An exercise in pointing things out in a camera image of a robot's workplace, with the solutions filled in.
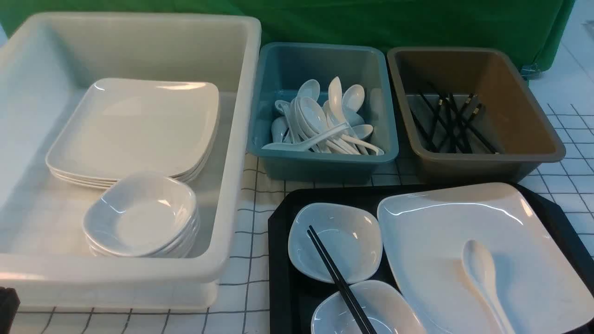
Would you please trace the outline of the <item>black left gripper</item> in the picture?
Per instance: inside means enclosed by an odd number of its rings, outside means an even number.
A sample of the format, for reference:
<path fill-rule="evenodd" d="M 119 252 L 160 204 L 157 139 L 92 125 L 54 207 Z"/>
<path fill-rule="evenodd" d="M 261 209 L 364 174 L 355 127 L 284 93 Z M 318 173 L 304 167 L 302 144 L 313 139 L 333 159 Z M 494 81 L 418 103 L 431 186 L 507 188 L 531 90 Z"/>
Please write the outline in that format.
<path fill-rule="evenodd" d="M 19 309 L 20 299 L 15 289 L 0 288 L 0 333 L 8 334 Z"/>

